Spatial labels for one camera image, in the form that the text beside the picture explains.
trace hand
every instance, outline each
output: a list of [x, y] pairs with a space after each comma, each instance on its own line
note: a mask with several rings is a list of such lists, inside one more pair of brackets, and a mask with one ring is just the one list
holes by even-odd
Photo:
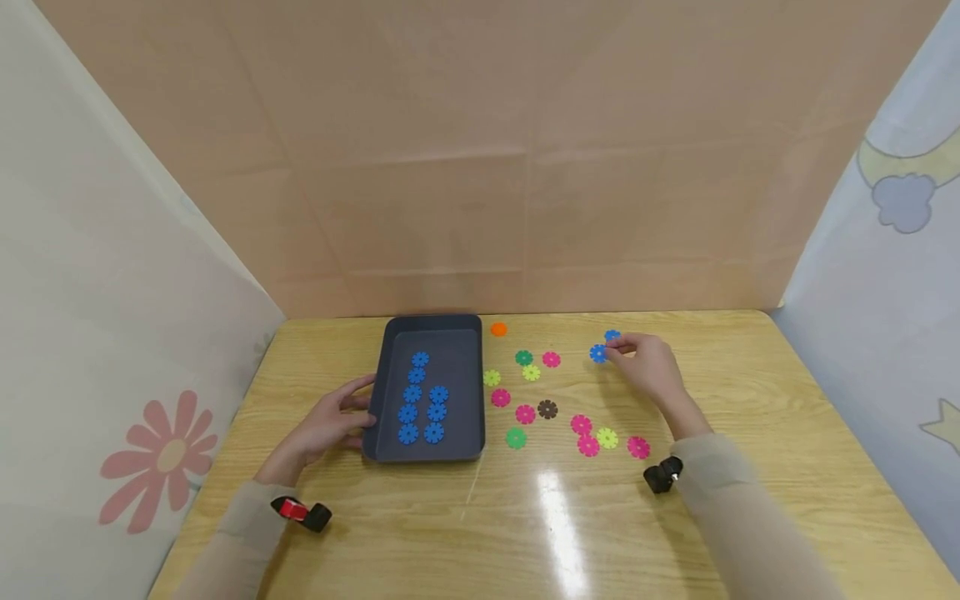
[[673, 350], [656, 335], [626, 333], [607, 342], [606, 354], [627, 381], [657, 404], [689, 397]]
[[[372, 384], [375, 377], [375, 374], [364, 375], [320, 398], [267, 457], [253, 479], [264, 484], [293, 487], [300, 472], [336, 443], [343, 441], [345, 446], [359, 448], [363, 434], [352, 435], [350, 432], [373, 426], [376, 417], [367, 412], [370, 397], [355, 396], [355, 393]], [[343, 412], [349, 409], [360, 411]]]

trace right hand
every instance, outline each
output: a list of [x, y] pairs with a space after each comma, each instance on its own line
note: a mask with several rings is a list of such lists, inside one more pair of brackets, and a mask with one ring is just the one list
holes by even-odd
[[607, 359], [657, 404], [688, 398], [673, 350], [656, 335], [625, 333], [607, 342]]

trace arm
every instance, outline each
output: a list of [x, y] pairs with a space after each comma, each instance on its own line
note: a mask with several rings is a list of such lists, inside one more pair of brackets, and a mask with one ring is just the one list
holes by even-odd
[[[630, 352], [636, 355], [626, 356]], [[757, 481], [747, 459], [713, 433], [687, 393], [673, 351], [656, 336], [628, 333], [607, 357], [660, 409], [684, 462], [677, 489], [730, 598], [843, 598], [820, 557]]]
[[[274, 556], [287, 521], [271, 500], [294, 495], [300, 473], [343, 441], [359, 448], [360, 435], [349, 432], [376, 421], [366, 412], [369, 396], [353, 394], [373, 383], [374, 375], [354, 379], [320, 398], [306, 418], [270, 453], [252, 481], [230, 500], [210, 543], [190, 567], [174, 597], [178, 600], [231, 598], [253, 600]], [[341, 412], [357, 408], [360, 412]]]

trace white curtain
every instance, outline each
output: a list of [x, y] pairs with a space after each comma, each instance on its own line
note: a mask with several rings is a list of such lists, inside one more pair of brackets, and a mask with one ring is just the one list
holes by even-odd
[[954, 1], [837, 184], [775, 318], [960, 578], [958, 175]]
[[0, 82], [0, 595], [143, 597], [283, 316], [29, 2]]

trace yellow snowflake piece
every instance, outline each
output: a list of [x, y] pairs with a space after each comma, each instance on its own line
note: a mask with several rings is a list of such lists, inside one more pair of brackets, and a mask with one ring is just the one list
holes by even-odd
[[537, 365], [527, 365], [523, 368], [523, 378], [527, 381], [540, 379], [540, 368]]
[[490, 369], [489, 371], [483, 372], [483, 384], [489, 387], [493, 387], [500, 383], [500, 371], [495, 369]]
[[600, 427], [597, 430], [597, 442], [607, 450], [613, 450], [616, 448], [616, 445], [620, 443], [620, 439], [616, 437], [616, 433], [609, 427]]

